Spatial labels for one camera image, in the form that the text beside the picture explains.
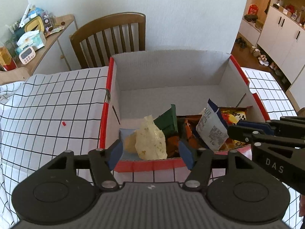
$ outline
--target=wooden chair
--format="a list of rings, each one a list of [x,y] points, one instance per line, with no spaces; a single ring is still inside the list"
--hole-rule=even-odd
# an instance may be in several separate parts
[[[105,66],[105,61],[103,58],[102,50],[100,47],[100,43],[97,37],[98,32],[102,32],[104,46],[107,54],[108,61],[111,57],[107,37],[105,34],[105,30],[109,29],[111,30],[111,38],[113,43],[113,48],[115,54],[119,53],[118,46],[116,43],[116,38],[114,34],[114,27],[119,26],[120,31],[120,39],[122,44],[122,50],[123,52],[126,52],[126,44],[125,44],[125,38],[123,34],[123,28],[122,25],[128,24],[128,34],[129,34],[129,43],[130,43],[130,49],[132,52],[135,51],[134,49],[134,42],[133,42],[133,36],[132,36],[132,23],[138,23],[138,34],[139,34],[139,50],[144,51],[145,50],[145,22],[146,17],[144,14],[141,13],[134,13],[134,12],[126,12],[126,13],[118,13],[113,15],[104,16],[98,19],[95,19],[85,25],[83,25],[80,29],[78,29],[70,38],[73,50],[77,56],[77,59],[80,63],[80,66],[82,69],[89,68],[89,65],[86,61],[86,58],[84,56],[83,50],[81,48],[80,43],[83,40],[86,40],[86,44],[88,47],[89,55],[92,60],[92,64],[94,67],[97,66],[96,59],[93,54],[93,50],[91,47],[91,44],[89,42],[89,37],[93,35],[94,42],[96,45],[97,53],[100,58],[102,66]]]

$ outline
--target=wooden sideboard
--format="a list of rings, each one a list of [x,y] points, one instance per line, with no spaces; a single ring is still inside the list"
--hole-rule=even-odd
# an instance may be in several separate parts
[[[77,30],[73,15],[56,17],[56,22],[65,22],[65,29],[46,38],[46,45],[36,51],[35,58],[27,65],[20,61],[17,69],[0,72],[0,85],[23,81],[34,74],[54,74],[81,69],[70,43],[70,37]]]

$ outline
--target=cardboard box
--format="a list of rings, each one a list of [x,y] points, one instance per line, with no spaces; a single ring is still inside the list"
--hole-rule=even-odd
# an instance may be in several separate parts
[[[219,107],[249,107],[247,119],[269,119],[235,58],[227,53],[194,50],[131,52],[110,59],[103,105],[100,147],[119,138],[120,128],[139,128],[144,116],[157,118],[176,105],[177,115],[196,115],[210,98]],[[183,167],[181,158],[121,160],[117,172]]]
[[[287,15],[288,17],[291,17],[292,13],[290,13],[287,9],[283,8],[282,6],[279,7],[279,11],[281,11],[283,14]]]

